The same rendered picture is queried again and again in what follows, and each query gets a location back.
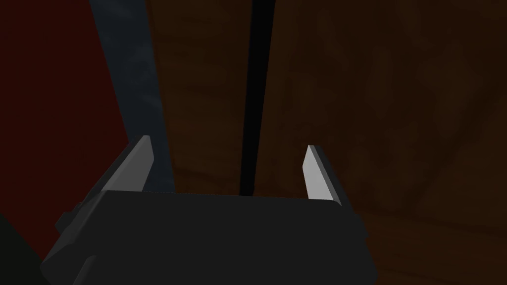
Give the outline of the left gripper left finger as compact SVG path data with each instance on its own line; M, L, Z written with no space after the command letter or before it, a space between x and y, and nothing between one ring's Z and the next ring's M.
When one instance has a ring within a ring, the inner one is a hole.
M102 191L142 191L154 162L150 136L135 137L106 172Z

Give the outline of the brown wooden door leaf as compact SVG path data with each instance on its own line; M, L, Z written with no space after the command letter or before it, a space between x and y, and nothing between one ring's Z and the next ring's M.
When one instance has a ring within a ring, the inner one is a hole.
M254 0L146 0L176 190L236 195ZM507 285L507 0L275 0L256 196L322 146L378 285Z

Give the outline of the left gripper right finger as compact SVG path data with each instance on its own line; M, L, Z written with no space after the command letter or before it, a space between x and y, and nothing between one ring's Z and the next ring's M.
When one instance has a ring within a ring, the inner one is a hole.
M307 146L302 170L309 199L332 200L340 206L349 205L349 199L322 147Z

